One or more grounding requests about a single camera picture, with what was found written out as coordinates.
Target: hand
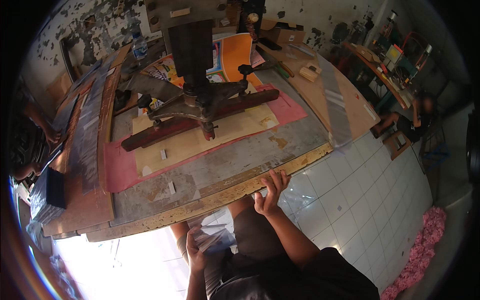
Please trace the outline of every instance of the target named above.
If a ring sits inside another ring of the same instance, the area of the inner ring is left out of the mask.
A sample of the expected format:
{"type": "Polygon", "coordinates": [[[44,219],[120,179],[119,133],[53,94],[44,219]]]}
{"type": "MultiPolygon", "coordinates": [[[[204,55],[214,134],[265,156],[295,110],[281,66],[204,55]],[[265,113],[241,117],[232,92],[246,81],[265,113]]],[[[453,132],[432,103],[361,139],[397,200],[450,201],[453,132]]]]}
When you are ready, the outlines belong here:
{"type": "Polygon", "coordinates": [[[191,273],[203,272],[207,266],[207,257],[198,249],[197,242],[193,237],[193,234],[201,227],[202,225],[197,225],[187,232],[187,254],[191,273]]]}
{"type": "Polygon", "coordinates": [[[264,216],[272,216],[282,210],[278,207],[278,198],[284,189],[287,188],[291,176],[287,176],[285,171],[281,171],[281,176],[270,169],[270,176],[272,180],[262,178],[261,182],[267,186],[268,193],[266,197],[262,197],[259,192],[255,193],[255,210],[257,213],[264,216]]]}
{"type": "Polygon", "coordinates": [[[35,173],[35,176],[42,174],[42,166],[37,162],[32,162],[30,164],[31,170],[35,173]]]}

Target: pink paper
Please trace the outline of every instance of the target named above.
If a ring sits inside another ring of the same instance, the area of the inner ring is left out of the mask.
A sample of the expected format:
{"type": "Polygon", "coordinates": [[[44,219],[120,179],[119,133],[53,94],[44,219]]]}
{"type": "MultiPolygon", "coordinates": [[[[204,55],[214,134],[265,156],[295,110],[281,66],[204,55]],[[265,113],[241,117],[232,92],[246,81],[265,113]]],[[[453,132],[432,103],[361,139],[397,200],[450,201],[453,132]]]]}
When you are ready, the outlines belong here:
{"type": "MultiPolygon", "coordinates": [[[[260,86],[256,86],[255,89],[261,92],[264,90],[275,89],[275,87],[273,86],[273,84],[263,84],[260,86]]],[[[267,105],[271,109],[271,111],[275,114],[279,122],[279,124],[274,128],[285,125],[287,123],[290,123],[296,120],[300,120],[308,116],[308,114],[303,110],[303,108],[297,102],[295,102],[295,100],[290,98],[287,94],[285,94],[282,91],[280,91],[280,95],[278,96],[278,99],[267,102],[267,105]]],[[[159,174],[165,173],[173,168],[176,168],[188,162],[194,161],[197,158],[202,157],[215,150],[226,147],[241,139],[244,139],[246,137],[253,136],[259,133],[262,133],[262,132],[246,135],[238,139],[232,140],[228,143],[221,144],[217,147],[214,147],[212,149],[199,153],[195,156],[187,158],[181,162],[178,162],[174,165],[163,168],[161,170],[158,170],[152,174],[149,174],[141,178],[139,178],[137,174],[137,165],[135,161],[134,151],[126,152],[121,147],[121,142],[127,139],[128,137],[130,137],[131,135],[124,136],[119,140],[106,143],[103,148],[104,164],[105,164],[105,181],[106,181],[107,191],[108,192],[124,191],[127,188],[137,183],[140,183],[144,180],[155,177],[159,174]]]]}

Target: clear plastic sheet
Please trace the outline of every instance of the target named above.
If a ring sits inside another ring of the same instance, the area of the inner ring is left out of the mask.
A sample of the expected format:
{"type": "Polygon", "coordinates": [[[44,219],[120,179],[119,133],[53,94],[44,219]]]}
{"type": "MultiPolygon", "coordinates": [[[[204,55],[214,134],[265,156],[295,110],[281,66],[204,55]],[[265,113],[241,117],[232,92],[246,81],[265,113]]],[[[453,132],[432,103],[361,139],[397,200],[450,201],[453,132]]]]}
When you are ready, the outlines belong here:
{"type": "Polygon", "coordinates": [[[237,241],[224,225],[203,226],[194,234],[197,246],[205,254],[223,251],[236,245],[237,241]]]}

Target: brown shorts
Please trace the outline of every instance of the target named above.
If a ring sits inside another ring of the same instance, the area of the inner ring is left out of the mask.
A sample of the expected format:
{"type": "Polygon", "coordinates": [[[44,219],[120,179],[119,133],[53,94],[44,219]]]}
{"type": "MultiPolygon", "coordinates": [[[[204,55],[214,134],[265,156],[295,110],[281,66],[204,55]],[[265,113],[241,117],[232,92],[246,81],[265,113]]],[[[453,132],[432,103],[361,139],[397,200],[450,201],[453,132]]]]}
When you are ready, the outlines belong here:
{"type": "MultiPolygon", "coordinates": [[[[217,252],[208,256],[205,269],[205,286],[208,297],[221,284],[229,261],[235,268],[242,269],[269,258],[286,254],[275,230],[267,219],[254,207],[240,212],[233,219],[233,233],[237,240],[238,253],[217,252]]],[[[177,241],[177,247],[188,264],[187,235],[177,241]]]]}

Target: wooden block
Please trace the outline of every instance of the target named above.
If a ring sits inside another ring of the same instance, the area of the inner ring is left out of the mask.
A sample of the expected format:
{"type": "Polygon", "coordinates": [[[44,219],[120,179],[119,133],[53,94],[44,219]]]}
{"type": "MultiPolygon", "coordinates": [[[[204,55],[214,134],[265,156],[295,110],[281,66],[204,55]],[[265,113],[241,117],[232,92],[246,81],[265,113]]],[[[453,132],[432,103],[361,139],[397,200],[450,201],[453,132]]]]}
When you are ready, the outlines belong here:
{"type": "Polygon", "coordinates": [[[318,74],[307,67],[303,67],[300,69],[299,74],[302,75],[303,77],[307,78],[311,82],[314,82],[315,79],[317,78],[318,74]]]}
{"type": "Polygon", "coordinates": [[[190,13],[190,7],[184,8],[182,10],[171,11],[170,12],[170,18],[184,16],[184,15],[189,14],[189,13],[190,13]]]}

